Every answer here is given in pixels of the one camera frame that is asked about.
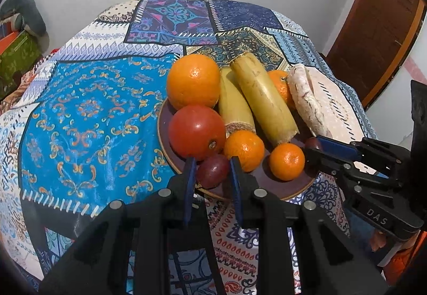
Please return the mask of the dark red grape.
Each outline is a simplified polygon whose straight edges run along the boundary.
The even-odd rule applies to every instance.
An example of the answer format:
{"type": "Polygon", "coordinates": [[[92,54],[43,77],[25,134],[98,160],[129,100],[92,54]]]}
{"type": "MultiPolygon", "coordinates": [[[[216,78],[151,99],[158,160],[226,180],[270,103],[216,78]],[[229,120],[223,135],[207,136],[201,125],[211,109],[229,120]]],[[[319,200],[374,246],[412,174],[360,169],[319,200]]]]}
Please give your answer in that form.
{"type": "Polygon", "coordinates": [[[323,150],[323,147],[317,137],[311,137],[305,141],[305,149],[323,150]]]}
{"type": "Polygon", "coordinates": [[[230,161],[225,155],[213,155],[202,164],[196,171],[196,181],[204,189],[212,189],[220,185],[228,178],[230,172],[230,161]]]}

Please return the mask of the small tangerine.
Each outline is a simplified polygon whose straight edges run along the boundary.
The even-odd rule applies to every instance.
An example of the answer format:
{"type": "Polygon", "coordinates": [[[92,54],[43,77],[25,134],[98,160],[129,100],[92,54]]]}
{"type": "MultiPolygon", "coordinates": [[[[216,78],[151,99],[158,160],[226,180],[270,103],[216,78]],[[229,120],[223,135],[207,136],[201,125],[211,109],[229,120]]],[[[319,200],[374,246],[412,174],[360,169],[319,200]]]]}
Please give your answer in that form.
{"type": "Polygon", "coordinates": [[[300,147],[293,143],[282,143],[274,148],[268,160],[270,170],[283,182],[292,181],[303,172],[305,155],[300,147]]]}
{"type": "Polygon", "coordinates": [[[238,157],[244,172],[254,171],[262,163],[264,153],[263,140],[248,130],[232,133],[224,144],[224,155],[228,159],[238,157]]]}

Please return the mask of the red tomato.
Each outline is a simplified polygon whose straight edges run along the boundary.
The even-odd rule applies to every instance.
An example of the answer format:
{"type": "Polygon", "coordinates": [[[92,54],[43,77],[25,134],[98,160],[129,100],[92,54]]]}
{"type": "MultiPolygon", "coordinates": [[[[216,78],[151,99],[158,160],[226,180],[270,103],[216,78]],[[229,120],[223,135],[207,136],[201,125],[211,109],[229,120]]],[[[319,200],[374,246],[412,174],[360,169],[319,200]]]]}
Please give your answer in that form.
{"type": "Polygon", "coordinates": [[[187,105],[172,116],[168,137],[172,150],[181,158],[202,161],[223,150],[226,128],[212,108],[187,105]]]}

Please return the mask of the large orange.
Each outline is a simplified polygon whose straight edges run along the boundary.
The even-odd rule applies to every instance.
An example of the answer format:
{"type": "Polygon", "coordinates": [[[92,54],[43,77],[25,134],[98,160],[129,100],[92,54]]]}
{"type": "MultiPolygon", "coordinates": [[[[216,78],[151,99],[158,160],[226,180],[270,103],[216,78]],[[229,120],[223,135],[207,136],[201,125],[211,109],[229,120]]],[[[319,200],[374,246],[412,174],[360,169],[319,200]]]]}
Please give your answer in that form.
{"type": "Polygon", "coordinates": [[[167,97],[175,110],[193,104],[213,108],[219,92],[220,70],[212,58],[194,53],[172,64],[167,75],[167,97]]]}
{"type": "Polygon", "coordinates": [[[295,104],[287,83],[288,73],[282,70],[271,70],[268,71],[268,76],[274,83],[274,86],[278,90],[284,102],[287,104],[288,108],[290,110],[295,110],[295,104]]]}

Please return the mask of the dark purple plate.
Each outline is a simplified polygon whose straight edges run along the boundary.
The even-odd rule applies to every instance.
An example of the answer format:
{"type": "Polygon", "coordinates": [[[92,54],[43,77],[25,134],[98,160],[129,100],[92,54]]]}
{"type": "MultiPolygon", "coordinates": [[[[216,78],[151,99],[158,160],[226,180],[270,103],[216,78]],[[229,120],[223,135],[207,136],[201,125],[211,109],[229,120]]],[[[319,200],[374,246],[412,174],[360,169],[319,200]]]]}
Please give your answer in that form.
{"type": "MultiPolygon", "coordinates": [[[[176,110],[166,99],[162,103],[159,112],[157,120],[157,135],[161,150],[169,166],[173,169],[175,174],[181,174],[185,167],[185,159],[177,155],[177,153],[172,149],[168,136],[169,123],[175,113],[176,110]]],[[[255,123],[255,126],[257,135],[263,140],[265,145],[265,153],[262,164],[260,164],[259,167],[250,173],[256,178],[259,186],[263,187],[267,191],[272,192],[281,200],[292,199],[293,197],[298,196],[310,188],[315,182],[315,178],[317,177],[316,174],[311,176],[310,174],[306,174],[305,171],[303,171],[296,179],[288,182],[283,182],[273,175],[269,167],[268,158],[274,148],[266,139],[257,122],[255,123]]]]}

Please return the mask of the patchwork patterned bedspread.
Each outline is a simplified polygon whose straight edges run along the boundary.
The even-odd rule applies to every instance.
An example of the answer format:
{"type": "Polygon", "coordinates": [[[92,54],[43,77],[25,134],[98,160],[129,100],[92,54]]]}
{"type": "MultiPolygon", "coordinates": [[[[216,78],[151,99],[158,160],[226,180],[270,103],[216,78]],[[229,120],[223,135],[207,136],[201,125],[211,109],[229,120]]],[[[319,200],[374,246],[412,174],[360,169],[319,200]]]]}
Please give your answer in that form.
{"type": "Polygon", "coordinates": [[[157,120],[172,64],[200,53],[223,66],[247,51],[267,70],[317,68],[333,135],[375,137],[356,91],[283,14],[231,0],[114,5],[39,63],[1,114],[1,256],[21,286],[36,292],[109,202],[138,202],[167,185],[173,170],[157,120]]]}

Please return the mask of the brown wooden door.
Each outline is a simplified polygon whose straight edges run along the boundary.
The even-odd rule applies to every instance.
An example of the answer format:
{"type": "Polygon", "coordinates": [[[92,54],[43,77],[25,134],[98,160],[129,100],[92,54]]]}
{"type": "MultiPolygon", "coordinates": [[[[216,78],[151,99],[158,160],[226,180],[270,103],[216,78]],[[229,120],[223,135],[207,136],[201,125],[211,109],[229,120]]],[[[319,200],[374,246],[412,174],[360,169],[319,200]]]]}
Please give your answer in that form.
{"type": "Polygon", "coordinates": [[[368,108],[408,56],[425,14],[424,0],[355,0],[326,56],[339,80],[368,108]]]}

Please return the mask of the green patterned box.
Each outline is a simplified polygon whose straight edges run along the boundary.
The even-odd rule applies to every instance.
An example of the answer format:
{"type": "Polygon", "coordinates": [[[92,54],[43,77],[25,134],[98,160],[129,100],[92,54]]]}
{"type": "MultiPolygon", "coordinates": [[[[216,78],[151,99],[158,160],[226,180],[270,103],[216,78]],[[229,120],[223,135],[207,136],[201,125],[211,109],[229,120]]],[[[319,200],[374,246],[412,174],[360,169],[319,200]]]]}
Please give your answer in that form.
{"type": "Polygon", "coordinates": [[[41,58],[36,38],[26,31],[1,39],[1,100],[19,86],[18,79],[41,58]]]}

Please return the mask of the dark green cushion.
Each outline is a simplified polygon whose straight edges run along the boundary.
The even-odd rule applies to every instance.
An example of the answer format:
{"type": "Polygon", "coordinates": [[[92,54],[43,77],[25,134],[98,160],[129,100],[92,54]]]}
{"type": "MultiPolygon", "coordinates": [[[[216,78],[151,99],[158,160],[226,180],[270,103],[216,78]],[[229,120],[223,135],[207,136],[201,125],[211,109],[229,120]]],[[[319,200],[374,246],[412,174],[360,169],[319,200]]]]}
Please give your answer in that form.
{"type": "Polygon", "coordinates": [[[6,0],[1,5],[1,21],[9,22],[12,31],[25,30],[36,37],[46,33],[46,24],[34,0],[6,0]]]}

